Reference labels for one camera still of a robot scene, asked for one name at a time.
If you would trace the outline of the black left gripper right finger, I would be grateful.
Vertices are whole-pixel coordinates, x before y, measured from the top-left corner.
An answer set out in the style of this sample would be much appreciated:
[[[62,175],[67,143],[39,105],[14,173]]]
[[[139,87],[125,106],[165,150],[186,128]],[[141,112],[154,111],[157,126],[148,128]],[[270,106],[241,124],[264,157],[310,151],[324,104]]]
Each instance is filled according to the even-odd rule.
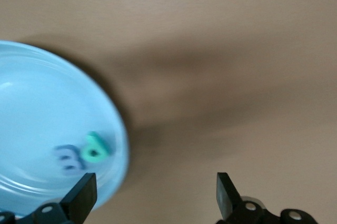
[[[225,172],[217,173],[216,200],[222,216],[218,223],[316,223],[310,214],[299,209],[284,209],[279,216],[272,214],[260,200],[241,196]]]

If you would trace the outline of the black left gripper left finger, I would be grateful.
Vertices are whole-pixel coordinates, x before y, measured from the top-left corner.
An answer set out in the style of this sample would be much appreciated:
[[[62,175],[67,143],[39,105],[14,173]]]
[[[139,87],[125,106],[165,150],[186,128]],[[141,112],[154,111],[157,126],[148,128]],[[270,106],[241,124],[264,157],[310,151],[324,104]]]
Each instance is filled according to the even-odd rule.
[[[18,219],[12,212],[1,212],[1,223],[84,223],[96,201],[96,174],[86,173],[60,202],[41,205],[27,216]]]

